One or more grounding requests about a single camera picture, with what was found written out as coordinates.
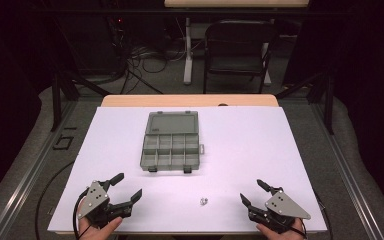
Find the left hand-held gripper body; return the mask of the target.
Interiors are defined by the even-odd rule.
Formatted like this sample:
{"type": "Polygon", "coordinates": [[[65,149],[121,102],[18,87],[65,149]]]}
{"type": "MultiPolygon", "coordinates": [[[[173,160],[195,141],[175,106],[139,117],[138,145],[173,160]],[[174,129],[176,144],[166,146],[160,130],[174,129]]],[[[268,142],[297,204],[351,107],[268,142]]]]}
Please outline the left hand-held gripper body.
{"type": "Polygon", "coordinates": [[[130,217],[133,210],[132,201],[110,203],[107,191],[117,183],[118,180],[93,181],[85,190],[81,199],[82,205],[76,210],[76,219],[87,219],[93,226],[103,228],[117,217],[130,217]]]}

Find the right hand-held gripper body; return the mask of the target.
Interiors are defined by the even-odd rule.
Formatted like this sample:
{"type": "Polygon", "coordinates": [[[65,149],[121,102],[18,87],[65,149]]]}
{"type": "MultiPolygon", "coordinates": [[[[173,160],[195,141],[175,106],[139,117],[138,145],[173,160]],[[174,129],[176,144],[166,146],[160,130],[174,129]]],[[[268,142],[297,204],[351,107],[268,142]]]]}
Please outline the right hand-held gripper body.
{"type": "Polygon", "coordinates": [[[266,209],[260,209],[247,201],[248,217],[251,221],[263,224],[276,233],[294,231],[302,234],[302,231],[293,227],[295,220],[311,219],[310,214],[282,190],[267,200],[265,207],[266,209]]]}

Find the grey plastic compartment box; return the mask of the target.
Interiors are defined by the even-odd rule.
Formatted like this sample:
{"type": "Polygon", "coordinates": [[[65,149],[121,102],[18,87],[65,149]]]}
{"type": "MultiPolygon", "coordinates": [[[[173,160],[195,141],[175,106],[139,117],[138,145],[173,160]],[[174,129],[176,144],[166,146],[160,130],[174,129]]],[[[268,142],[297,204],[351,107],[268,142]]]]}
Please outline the grey plastic compartment box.
{"type": "Polygon", "coordinates": [[[149,114],[140,160],[143,171],[189,174],[199,169],[201,154],[197,111],[149,114]]]}

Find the person's right hand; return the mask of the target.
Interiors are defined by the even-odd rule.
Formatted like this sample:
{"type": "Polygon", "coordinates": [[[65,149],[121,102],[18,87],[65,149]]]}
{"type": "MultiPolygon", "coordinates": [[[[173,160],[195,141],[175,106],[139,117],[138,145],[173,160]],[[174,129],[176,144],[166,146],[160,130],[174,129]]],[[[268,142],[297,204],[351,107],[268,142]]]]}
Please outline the person's right hand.
{"type": "Polygon", "coordinates": [[[303,225],[302,221],[299,218],[295,219],[294,224],[292,225],[292,230],[286,231],[284,233],[277,233],[267,228],[263,224],[257,224],[256,228],[268,239],[268,240],[305,240],[303,234],[303,225]]]}

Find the person's left hand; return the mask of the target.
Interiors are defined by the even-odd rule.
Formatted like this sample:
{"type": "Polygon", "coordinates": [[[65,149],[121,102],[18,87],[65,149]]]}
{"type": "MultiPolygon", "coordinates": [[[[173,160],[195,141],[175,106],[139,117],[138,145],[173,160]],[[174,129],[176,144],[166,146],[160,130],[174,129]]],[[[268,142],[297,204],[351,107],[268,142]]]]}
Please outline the person's left hand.
{"type": "Polygon", "coordinates": [[[121,225],[123,219],[117,217],[103,228],[96,228],[87,218],[78,221],[79,240],[107,240],[107,238],[121,225]]]}

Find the white board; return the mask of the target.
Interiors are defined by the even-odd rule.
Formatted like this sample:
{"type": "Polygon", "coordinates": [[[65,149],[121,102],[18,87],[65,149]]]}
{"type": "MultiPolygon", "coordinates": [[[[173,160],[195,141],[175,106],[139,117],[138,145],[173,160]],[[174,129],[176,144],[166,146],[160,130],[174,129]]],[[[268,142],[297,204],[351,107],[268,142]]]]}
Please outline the white board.
{"type": "Polygon", "coordinates": [[[311,216],[310,232],[325,230],[317,200],[285,113],[280,107],[199,107],[199,137],[204,146],[198,170],[145,172],[140,167],[150,109],[100,107],[77,155],[67,185],[48,226],[72,231],[74,204],[94,180],[118,173],[124,179],[109,189],[112,202],[142,190],[131,217],[119,232],[130,234],[253,234],[240,194],[262,207],[269,198],[261,179],[285,192],[311,216]],[[200,199],[208,204],[200,205],[200,199]]]}

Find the wooden table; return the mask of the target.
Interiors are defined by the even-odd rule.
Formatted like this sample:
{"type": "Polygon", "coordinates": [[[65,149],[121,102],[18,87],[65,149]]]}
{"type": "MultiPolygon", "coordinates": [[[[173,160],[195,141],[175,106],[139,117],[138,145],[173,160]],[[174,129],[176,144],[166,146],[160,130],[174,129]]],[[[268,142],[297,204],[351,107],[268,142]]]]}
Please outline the wooden table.
{"type": "Polygon", "coordinates": [[[278,107],[271,94],[177,94],[177,95],[108,95],[102,107],[205,107],[205,106],[278,107]]]}

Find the black folding chair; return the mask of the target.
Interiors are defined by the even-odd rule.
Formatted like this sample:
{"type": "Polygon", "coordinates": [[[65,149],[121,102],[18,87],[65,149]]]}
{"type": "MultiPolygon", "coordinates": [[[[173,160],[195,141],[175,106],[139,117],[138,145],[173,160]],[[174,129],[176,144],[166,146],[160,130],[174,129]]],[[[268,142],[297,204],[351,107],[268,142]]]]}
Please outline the black folding chair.
{"type": "MultiPolygon", "coordinates": [[[[211,24],[205,32],[203,93],[207,92],[209,74],[258,76],[261,81],[258,92],[263,90],[262,45],[263,21],[220,20],[211,24]]],[[[278,30],[272,23],[270,45],[278,38],[278,30]]]]}

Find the aluminium floor rail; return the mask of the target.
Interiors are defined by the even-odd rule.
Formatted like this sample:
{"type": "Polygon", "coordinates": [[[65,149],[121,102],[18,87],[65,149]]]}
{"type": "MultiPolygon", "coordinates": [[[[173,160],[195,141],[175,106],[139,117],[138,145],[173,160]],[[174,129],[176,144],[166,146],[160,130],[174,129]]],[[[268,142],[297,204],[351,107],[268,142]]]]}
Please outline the aluminium floor rail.
{"type": "Polygon", "coordinates": [[[76,105],[76,101],[64,103],[60,123],[51,130],[53,107],[50,102],[43,104],[35,126],[0,183],[0,239],[6,238],[76,105]]]}
{"type": "Polygon", "coordinates": [[[342,182],[344,183],[344,186],[366,231],[366,234],[369,237],[369,240],[384,240],[384,235],[380,230],[373,212],[371,211],[368,202],[364,197],[362,190],[360,189],[347,163],[347,160],[337,142],[336,137],[329,132],[324,124],[324,114],[321,110],[321,107],[318,104],[311,104],[310,107],[317,119],[318,124],[322,128],[325,138],[329,142],[330,148],[333,151],[342,182]]]}

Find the black metal frame stand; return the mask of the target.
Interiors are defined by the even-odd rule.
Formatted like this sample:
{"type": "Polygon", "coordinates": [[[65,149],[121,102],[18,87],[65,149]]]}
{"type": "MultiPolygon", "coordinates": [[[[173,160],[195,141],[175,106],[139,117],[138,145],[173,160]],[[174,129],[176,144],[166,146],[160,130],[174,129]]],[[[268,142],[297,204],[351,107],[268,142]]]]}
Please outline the black metal frame stand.
{"type": "Polygon", "coordinates": [[[80,93],[75,87],[76,83],[85,86],[102,97],[109,95],[107,90],[102,89],[72,71],[55,73],[52,80],[53,126],[51,131],[55,131],[62,122],[61,93],[64,93],[69,101],[77,101],[79,99],[80,93]]]}
{"type": "Polygon", "coordinates": [[[300,90],[306,85],[310,85],[310,90],[306,96],[307,101],[310,104],[319,103],[323,101],[323,123],[329,134],[333,135],[333,102],[334,102],[334,78],[333,75],[328,72],[319,72],[313,76],[304,79],[291,87],[277,93],[275,97],[277,99],[283,99],[292,93],[300,90]]]}

